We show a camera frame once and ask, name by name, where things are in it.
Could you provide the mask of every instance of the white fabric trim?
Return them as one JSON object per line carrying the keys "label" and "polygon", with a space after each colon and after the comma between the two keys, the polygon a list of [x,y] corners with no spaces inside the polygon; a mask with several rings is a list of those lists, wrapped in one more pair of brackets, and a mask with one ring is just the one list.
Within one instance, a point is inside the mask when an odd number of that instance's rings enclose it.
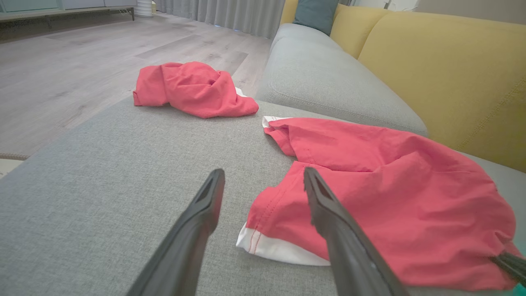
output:
{"label": "white fabric trim", "polygon": [[243,225],[236,246],[250,254],[266,259],[313,266],[329,266],[330,262],[299,246],[281,239],[273,239]]}
{"label": "white fabric trim", "polygon": [[261,124],[263,125],[263,127],[270,127],[268,123],[271,121],[280,120],[280,119],[289,119],[289,118],[292,118],[292,117],[263,116],[263,121]]}
{"label": "white fabric trim", "polygon": [[236,87],[236,94],[238,94],[239,96],[244,96],[244,97],[247,97],[243,94],[243,91],[240,89],[240,88],[237,88]]}

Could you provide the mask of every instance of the white cylindrical object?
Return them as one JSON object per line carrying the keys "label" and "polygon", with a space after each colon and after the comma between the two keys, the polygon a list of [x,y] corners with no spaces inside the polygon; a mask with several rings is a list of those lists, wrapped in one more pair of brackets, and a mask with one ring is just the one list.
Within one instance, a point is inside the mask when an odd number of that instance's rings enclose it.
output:
{"label": "white cylindrical object", "polygon": [[137,8],[135,15],[141,17],[152,17],[151,14],[151,0],[137,0]]}

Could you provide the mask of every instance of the wall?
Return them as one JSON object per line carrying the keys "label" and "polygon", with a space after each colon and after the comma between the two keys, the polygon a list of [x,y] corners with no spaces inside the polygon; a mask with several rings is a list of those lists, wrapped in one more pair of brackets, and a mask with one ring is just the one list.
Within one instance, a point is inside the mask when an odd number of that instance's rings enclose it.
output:
{"label": "wall", "polygon": [[[392,0],[388,9],[391,11],[408,11],[417,5],[417,1],[418,0]],[[389,0],[356,0],[354,6],[384,8],[387,2],[389,2]]]}
{"label": "wall", "polygon": [[419,0],[417,12],[459,15],[525,24],[526,0]]}

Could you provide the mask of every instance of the red cloth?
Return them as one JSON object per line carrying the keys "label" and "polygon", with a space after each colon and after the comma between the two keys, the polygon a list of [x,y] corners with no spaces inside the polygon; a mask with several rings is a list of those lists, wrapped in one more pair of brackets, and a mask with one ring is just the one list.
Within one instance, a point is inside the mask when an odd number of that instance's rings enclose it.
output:
{"label": "red cloth", "polygon": [[174,108],[201,118],[238,117],[254,114],[259,109],[253,98],[236,94],[228,72],[215,71],[200,62],[142,68],[133,99],[136,106],[170,103]]}
{"label": "red cloth", "polygon": [[310,224],[304,192],[304,169],[311,166],[404,284],[463,290],[514,286],[488,259],[504,250],[520,255],[511,242],[513,211],[469,158],[383,127],[320,119],[284,119],[269,126],[265,133],[298,161],[277,187],[258,195],[247,228],[328,260],[326,242]]}

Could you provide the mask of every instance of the white cabinet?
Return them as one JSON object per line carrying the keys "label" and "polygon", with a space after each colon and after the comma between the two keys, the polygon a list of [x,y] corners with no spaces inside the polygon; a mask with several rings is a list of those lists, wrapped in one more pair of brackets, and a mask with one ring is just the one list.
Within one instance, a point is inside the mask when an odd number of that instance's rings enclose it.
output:
{"label": "white cabinet", "polygon": [[105,6],[137,6],[137,0],[104,0]]}
{"label": "white cabinet", "polygon": [[0,0],[6,12],[57,8],[57,0]]}
{"label": "white cabinet", "polygon": [[62,0],[64,9],[104,7],[104,0]]}

